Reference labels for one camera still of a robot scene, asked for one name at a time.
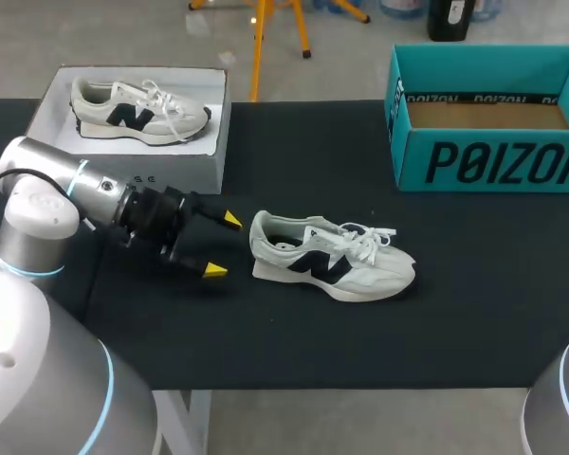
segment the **gray floor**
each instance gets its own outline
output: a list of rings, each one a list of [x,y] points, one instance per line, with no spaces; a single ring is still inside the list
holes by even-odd
[[[41,97],[61,64],[219,66],[247,100],[252,9],[188,14],[187,0],[0,0],[0,97]],[[425,19],[376,11],[370,25],[309,10],[313,57],[301,58],[290,9],[266,32],[262,100],[380,99],[392,44],[426,39]],[[569,43],[569,0],[505,0],[468,40]],[[220,391],[210,455],[521,454],[525,391]]]
[[[231,67],[232,99],[247,100],[253,9],[214,0],[217,9],[188,14],[187,2],[0,0],[0,97],[41,97],[61,64],[155,64]],[[504,2],[505,13],[473,25],[469,41],[569,43],[569,0]],[[369,25],[309,10],[308,61],[292,11],[279,9],[266,31],[262,100],[382,98],[392,44],[424,41],[425,18],[391,19],[376,0],[364,8]]]
[[[219,391],[209,455],[522,455],[525,394]]]

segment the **new balance sneaker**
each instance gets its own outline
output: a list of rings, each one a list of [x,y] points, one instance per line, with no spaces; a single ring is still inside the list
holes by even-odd
[[[415,278],[415,260],[390,245],[395,234],[356,223],[337,226],[321,216],[296,220],[262,210],[250,228],[253,276],[314,284],[336,300],[386,299]]]
[[[133,137],[148,145],[188,142],[211,119],[199,102],[160,90],[153,81],[97,83],[76,79],[71,105],[82,137]]]

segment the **white shoe box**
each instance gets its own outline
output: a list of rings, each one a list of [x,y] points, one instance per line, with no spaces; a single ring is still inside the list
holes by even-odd
[[[211,120],[200,137],[187,144],[150,147],[133,138],[91,139],[76,130],[69,105],[72,82],[82,77],[92,82],[129,82],[149,79],[160,90],[192,98],[211,109]],[[63,149],[81,159],[105,166],[134,186],[205,194],[221,192],[231,103],[228,73],[222,69],[146,66],[64,66],[46,90],[27,136]]]

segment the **shoe lace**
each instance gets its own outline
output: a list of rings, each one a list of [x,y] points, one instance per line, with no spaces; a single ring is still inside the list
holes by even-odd
[[[374,265],[376,255],[381,246],[388,246],[391,237],[396,235],[395,229],[366,227],[354,223],[355,226],[362,228],[364,233],[358,234],[353,230],[347,230],[344,226],[350,223],[344,223],[340,226],[344,232],[341,234],[340,242],[335,246],[335,250],[350,252],[360,261]]]
[[[172,93],[160,90],[158,84],[152,80],[146,79],[141,83],[141,88],[147,91],[146,100],[137,100],[139,106],[144,106],[148,104],[151,107],[157,107],[162,111],[162,115],[165,117],[167,126],[173,133],[173,136],[177,138],[179,142],[185,142],[185,139],[177,132],[174,127],[173,119],[169,110],[175,110],[179,115],[185,114],[185,109],[181,102],[178,102]]]

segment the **black bottle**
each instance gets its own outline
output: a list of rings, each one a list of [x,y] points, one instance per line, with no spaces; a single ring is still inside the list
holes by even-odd
[[[464,41],[476,0],[431,0],[428,36],[433,41]]]

